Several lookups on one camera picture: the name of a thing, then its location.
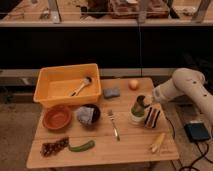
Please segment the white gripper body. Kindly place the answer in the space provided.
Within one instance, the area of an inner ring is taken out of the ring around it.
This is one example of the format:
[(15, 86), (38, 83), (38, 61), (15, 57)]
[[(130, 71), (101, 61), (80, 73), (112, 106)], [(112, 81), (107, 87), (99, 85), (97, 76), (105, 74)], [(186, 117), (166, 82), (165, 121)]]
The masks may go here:
[(166, 96), (163, 94), (163, 86), (158, 85), (151, 92), (145, 94), (144, 103), (164, 103), (167, 100)]

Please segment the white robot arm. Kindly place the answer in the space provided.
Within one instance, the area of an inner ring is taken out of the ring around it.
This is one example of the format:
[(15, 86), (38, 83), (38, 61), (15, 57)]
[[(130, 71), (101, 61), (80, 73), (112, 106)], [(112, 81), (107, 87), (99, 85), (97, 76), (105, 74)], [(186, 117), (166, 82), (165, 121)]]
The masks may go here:
[(176, 69), (169, 80), (145, 95), (145, 104), (165, 103), (186, 95), (213, 125), (213, 94), (204, 87), (204, 83), (202, 72), (189, 68)]

